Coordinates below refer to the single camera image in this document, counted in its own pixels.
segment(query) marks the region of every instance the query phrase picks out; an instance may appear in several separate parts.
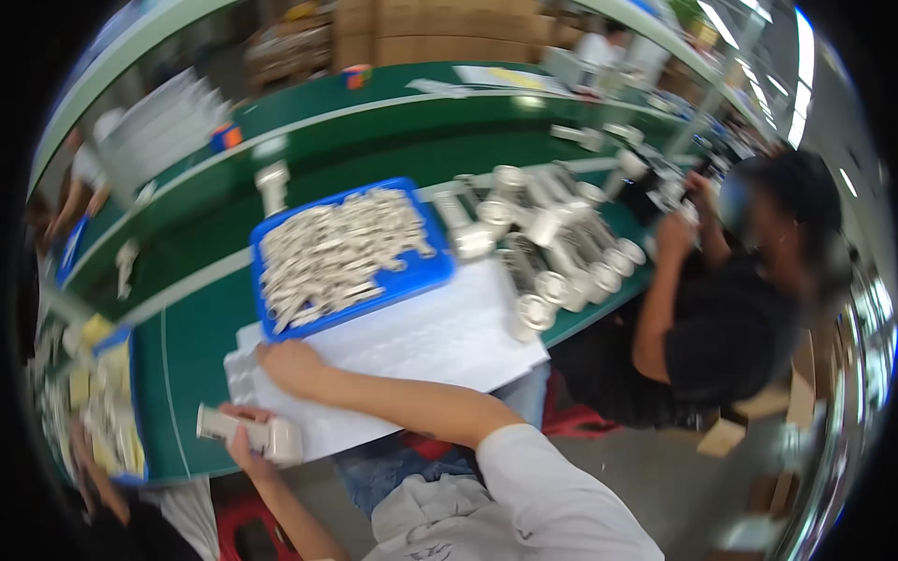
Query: factory floor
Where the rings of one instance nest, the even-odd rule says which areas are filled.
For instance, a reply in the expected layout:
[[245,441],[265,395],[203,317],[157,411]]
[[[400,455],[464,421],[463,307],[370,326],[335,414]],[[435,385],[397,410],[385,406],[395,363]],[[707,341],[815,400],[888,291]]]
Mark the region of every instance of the factory floor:
[[[752,480],[776,471],[781,427],[781,419],[775,418],[751,424],[745,440],[722,459],[698,454],[696,441],[675,431],[621,430],[595,440],[552,441],[568,460],[623,500],[669,561],[685,561],[733,545],[729,534],[744,517]],[[328,460],[287,469],[284,477],[354,560],[374,547],[371,524],[349,502]],[[216,501],[251,492],[242,474],[213,480]],[[274,558],[267,555],[260,535],[252,534],[252,559]]]

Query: white t-shirt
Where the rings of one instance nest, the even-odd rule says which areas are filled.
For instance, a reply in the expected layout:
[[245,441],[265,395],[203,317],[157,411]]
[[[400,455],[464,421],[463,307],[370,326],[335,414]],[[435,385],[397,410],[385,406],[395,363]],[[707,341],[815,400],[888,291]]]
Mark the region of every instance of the white t-shirt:
[[100,158],[88,145],[81,145],[72,160],[72,179],[80,178],[87,187],[98,189],[106,182]]
[[636,561],[664,554],[627,506],[530,425],[488,436],[466,476],[410,476],[372,513],[364,561]]
[[612,46],[604,35],[587,33],[574,49],[577,56],[597,66],[616,66],[626,54],[622,47]]

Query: paper document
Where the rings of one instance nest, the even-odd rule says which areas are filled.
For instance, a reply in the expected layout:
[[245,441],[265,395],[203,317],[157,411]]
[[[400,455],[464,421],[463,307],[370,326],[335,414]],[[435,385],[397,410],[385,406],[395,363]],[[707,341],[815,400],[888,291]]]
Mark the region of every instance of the paper document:
[[500,66],[455,66],[454,68],[455,73],[465,83],[481,83],[505,88],[539,90],[557,95],[572,95],[552,76],[509,70]]
[[[471,263],[459,267],[445,286],[325,329],[306,342],[344,370],[493,391],[549,360],[538,338],[525,344],[508,334],[514,301],[509,283],[497,260]],[[306,461],[399,428],[286,395],[256,364],[253,348],[261,340],[259,323],[237,332],[239,348],[224,358],[231,399],[296,423]]]

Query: green table surface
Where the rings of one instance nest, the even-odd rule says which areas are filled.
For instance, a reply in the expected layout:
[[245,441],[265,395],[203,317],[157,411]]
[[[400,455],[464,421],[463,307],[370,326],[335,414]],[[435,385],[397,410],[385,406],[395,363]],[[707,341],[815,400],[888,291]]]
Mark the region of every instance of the green table surface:
[[[221,157],[200,151],[179,162],[157,178],[160,188],[176,187],[98,246],[66,289],[118,320],[191,273],[244,250],[250,230],[263,218],[252,176],[276,160],[286,159],[289,165],[286,202],[293,207],[390,177],[407,176],[427,186],[458,173],[489,172],[500,163],[527,166],[555,159],[585,160],[613,156],[620,149],[607,142],[600,153],[587,152],[549,136],[550,124],[629,123],[642,129],[655,147],[682,125],[620,104],[545,98],[534,107],[507,94],[425,99],[352,112],[360,104],[419,96],[404,87],[414,78],[458,83],[452,66],[377,68],[372,82],[357,91],[343,90],[336,78],[325,78],[238,109],[234,119],[246,139],[273,136],[272,131],[329,111],[348,113],[284,131],[286,143],[273,154],[243,150]],[[581,179],[601,184],[603,175],[598,171]],[[642,242],[645,231],[626,208],[607,205],[603,213],[619,235]],[[120,216],[113,205],[106,205],[88,226],[82,259]],[[114,261],[115,252],[129,238],[138,240],[140,255],[131,278],[133,292],[122,302],[115,295]],[[650,276],[650,266],[639,267],[602,304],[587,304],[577,314],[560,311],[544,342],[553,345],[614,310],[643,290]],[[214,406],[229,398],[223,359],[236,348],[236,331],[256,320],[249,269],[243,267],[165,305],[135,326],[137,404],[153,482],[235,470],[219,444],[196,438],[196,415],[199,403]]]

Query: rubik's cube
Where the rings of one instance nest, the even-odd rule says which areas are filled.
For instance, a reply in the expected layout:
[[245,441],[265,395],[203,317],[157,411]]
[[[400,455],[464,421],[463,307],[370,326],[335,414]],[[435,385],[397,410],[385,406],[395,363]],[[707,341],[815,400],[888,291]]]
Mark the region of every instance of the rubik's cube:
[[209,141],[209,146],[213,152],[219,153],[229,148],[234,148],[241,142],[243,142],[243,135],[240,132],[240,127],[228,121],[212,131],[212,139]]
[[343,87],[347,90],[357,90],[371,79],[371,65],[355,65],[343,69],[340,73]]

